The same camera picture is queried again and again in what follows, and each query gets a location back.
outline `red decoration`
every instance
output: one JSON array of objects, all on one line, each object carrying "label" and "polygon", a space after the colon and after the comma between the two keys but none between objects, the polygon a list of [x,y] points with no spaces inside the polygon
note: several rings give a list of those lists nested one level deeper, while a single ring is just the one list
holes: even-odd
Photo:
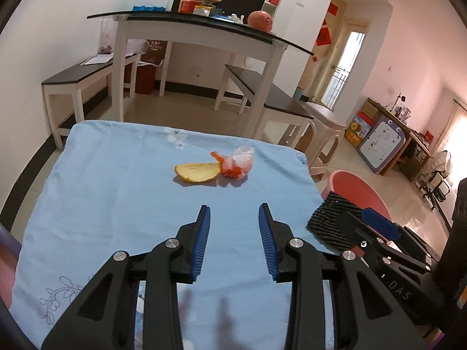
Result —
[{"label": "red decoration", "polygon": [[425,138],[428,141],[428,145],[431,145],[431,141],[433,141],[433,134],[431,134],[428,130],[425,133]]},{"label": "red decoration", "polygon": [[322,27],[319,31],[318,38],[316,39],[316,45],[324,46],[330,45],[331,43],[331,34],[329,33],[329,29],[327,27]]},{"label": "red decoration", "polygon": [[334,5],[333,3],[330,3],[327,9],[327,11],[331,13],[333,16],[337,14],[338,10],[339,10],[339,7],[337,5]]}]

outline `floral pattern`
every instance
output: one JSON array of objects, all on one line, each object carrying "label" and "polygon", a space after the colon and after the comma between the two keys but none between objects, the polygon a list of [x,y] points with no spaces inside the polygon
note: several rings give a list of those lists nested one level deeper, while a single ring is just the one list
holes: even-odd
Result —
[{"label": "floral pattern", "polygon": [[48,298],[39,299],[39,303],[45,306],[45,312],[43,312],[41,309],[38,309],[37,315],[41,319],[45,320],[49,326],[55,323],[53,312],[56,312],[60,307],[59,299],[66,299],[71,304],[76,295],[78,295],[78,293],[80,293],[83,289],[83,287],[81,287],[79,284],[74,285],[72,281],[65,276],[60,276],[59,279],[64,286],[55,290],[46,288],[45,291],[48,293]]},{"label": "floral pattern", "polygon": [[305,154],[299,153],[299,154],[297,154],[297,158],[298,158],[298,160],[299,160],[304,166],[307,166],[307,165],[308,165],[308,161],[307,161],[307,159],[306,159]]},{"label": "floral pattern", "polygon": [[185,130],[165,128],[164,132],[167,133],[167,140],[169,142],[174,142],[176,149],[183,150],[185,148],[185,140],[188,138],[188,134]]}]

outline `cardboard box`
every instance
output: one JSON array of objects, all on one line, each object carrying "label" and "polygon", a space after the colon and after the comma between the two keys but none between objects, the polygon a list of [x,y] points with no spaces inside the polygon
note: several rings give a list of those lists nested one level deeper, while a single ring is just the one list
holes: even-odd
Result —
[{"label": "cardboard box", "polygon": [[376,123],[370,120],[363,112],[358,112],[347,128],[344,137],[357,148]]},{"label": "cardboard box", "polygon": [[358,135],[356,135],[352,129],[348,128],[344,134],[345,139],[355,148],[360,146],[361,141],[363,141]]},{"label": "cardboard box", "polygon": [[360,112],[366,115],[373,122],[378,122],[378,120],[382,116],[381,111],[368,100],[365,102],[365,104],[363,104],[363,106],[360,109]]}]

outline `window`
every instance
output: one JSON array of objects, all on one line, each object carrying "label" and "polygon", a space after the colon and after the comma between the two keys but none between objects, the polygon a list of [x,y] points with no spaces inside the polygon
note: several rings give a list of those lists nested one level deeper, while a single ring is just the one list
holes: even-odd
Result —
[{"label": "window", "polygon": [[462,114],[456,122],[449,138],[447,139],[445,150],[451,153],[452,171],[447,180],[456,190],[459,182],[467,178],[467,115]]}]

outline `red plastic bag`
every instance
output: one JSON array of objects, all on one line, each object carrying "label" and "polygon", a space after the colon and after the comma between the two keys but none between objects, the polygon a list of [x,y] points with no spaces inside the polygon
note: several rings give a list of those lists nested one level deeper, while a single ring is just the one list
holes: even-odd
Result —
[{"label": "red plastic bag", "polygon": [[232,156],[215,151],[211,155],[220,163],[221,173],[229,178],[242,179],[253,167],[254,150],[251,147],[239,147]]}]

